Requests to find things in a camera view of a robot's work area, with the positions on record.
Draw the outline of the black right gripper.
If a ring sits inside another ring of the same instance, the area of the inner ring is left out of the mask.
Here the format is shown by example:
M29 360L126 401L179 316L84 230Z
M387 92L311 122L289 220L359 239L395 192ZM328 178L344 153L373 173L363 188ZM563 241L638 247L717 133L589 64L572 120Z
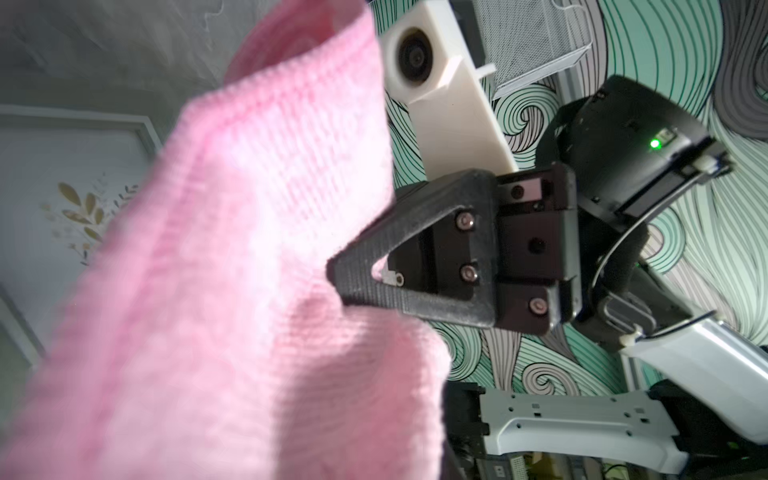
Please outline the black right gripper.
M582 309L575 174L470 169L403 187L327 276L346 305L547 335Z

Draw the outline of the pink cloth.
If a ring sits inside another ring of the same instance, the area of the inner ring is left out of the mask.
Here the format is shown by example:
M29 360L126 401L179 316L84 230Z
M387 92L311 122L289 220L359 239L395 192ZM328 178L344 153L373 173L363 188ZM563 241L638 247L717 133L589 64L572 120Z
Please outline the pink cloth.
M326 276L392 198L382 77L365 3L267 15L110 224L3 478L439 477L445 343Z

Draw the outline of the green picture frame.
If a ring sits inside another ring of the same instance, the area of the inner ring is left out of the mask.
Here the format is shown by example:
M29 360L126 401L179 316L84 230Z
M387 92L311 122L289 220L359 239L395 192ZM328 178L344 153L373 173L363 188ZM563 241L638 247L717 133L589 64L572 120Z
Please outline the green picture frame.
M1 107L1 324L35 365L161 147L146 115Z

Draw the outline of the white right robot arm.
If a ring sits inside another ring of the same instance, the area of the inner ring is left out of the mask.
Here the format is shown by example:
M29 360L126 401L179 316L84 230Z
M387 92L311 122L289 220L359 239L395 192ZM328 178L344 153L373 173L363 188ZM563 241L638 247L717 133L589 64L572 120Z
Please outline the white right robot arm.
M767 470L767 352L664 284L642 256L648 226L697 185L728 174L693 116L625 77L562 107L539 169L469 169L401 188L393 207L333 258L347 305L543 336L573 323L664 374L600 397L443 391L443 477L502 479L524 452L619 460L680 479Z

